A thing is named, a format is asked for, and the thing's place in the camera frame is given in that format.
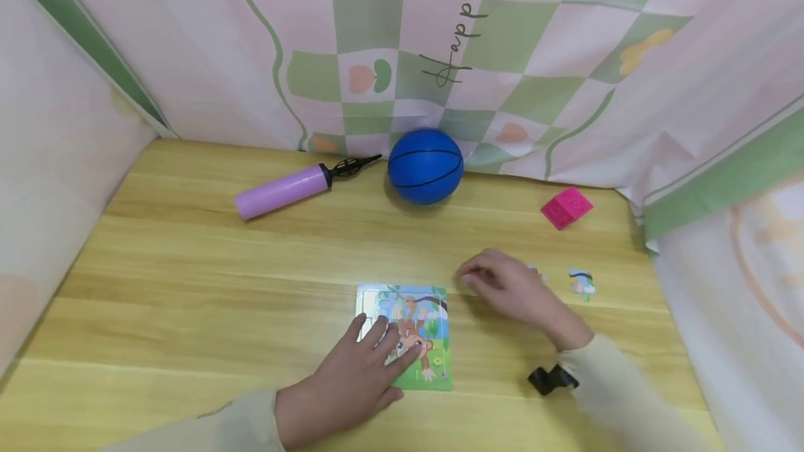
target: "sleeve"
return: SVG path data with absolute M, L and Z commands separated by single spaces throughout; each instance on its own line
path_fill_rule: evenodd
M 285 452 L 276 431 L 275 399 L 273 389 L 255 391 L 99 452 Z
M 629 452 L 709 452 L 704 438 L 652 390 L 614 343 L 595 336 L 586 347 L 559 353 L 575 377 L 578 406 L 614 432 Z

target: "fabric tent wall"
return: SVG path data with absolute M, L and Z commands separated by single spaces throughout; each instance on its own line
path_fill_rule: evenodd
M 0 0 L 0 377 L 154 130 L 33 0 Z
M 165 133 L 366 155 L 440 126 L 469 169 L 619 188 L 648 239 L 803 155 L 804 0 L 73 1 Z
M 655 266 L 726 447 L 804 450 L 804 168 L 658 243 Z

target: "pink toy block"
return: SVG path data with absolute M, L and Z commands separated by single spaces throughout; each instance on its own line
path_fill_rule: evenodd
M 592 203 L 581 194 L 581 191 L 575 187 L 568 187 L 542 206 L 541 211 L 556 229 L 561 230 L 581 218 L 592 207 Z

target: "checkered fabric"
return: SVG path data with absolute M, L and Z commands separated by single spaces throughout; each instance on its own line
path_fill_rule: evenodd
M 289 59 L 307 149 L 386 152 L 435 126 L 485 172 L 573 133 L 694 14 L 672 0 L 254 2 Z

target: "basketball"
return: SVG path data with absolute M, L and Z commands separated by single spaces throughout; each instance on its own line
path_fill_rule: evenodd
M 413 204 L 432 204 L 453 193 L 463 175 L 463 156 L 443 131 L 411 131 L 396 142 L 388 158 L 394 190 Z

